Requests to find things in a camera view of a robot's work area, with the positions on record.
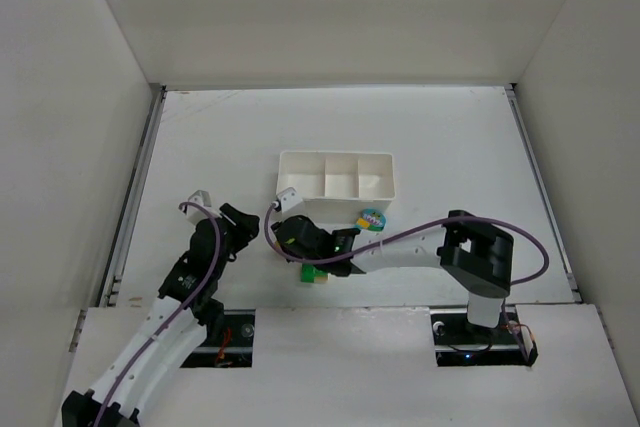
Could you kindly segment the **green and yellow lego block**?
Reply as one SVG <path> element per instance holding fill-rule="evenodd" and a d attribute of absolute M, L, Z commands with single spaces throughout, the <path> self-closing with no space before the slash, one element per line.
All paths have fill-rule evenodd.
<path fill-rule="evenodd" d="M 313 265 L 302 264 L 300 268 L 300 281 L 309 284 L 323 284 L 328 281 L 329 274 Z"/>

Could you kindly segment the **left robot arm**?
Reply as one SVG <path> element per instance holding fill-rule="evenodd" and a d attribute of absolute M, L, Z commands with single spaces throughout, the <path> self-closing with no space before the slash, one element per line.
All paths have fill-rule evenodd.
<path fill-rule="evenodd" d="M 260 217 L 228 203 L 218 208 L 180 204 L 194 219 L 188 248 L 159 287 L 158 296 L 118 357 L 86 391 L 61 405 L 63 426 L 141 426 L 184 361 L 224 323 L 214 299 L 226 266 L 260 232 Z"/>

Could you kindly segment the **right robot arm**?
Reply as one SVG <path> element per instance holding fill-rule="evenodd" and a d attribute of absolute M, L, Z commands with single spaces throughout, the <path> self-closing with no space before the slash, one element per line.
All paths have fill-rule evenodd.
<path fill-rule="evenodd" d="M 358 227 L 331 232 L 304 215 L 273 223 L 270 233 L 286 259 L 336 277 L 390 268 L 438 268 L 468 292 L 467 321 L 495 328 L 511 290 L 513 237 L 466 211 L 451 211 L 434 237 L 425 230 L 386 237 Z"/>

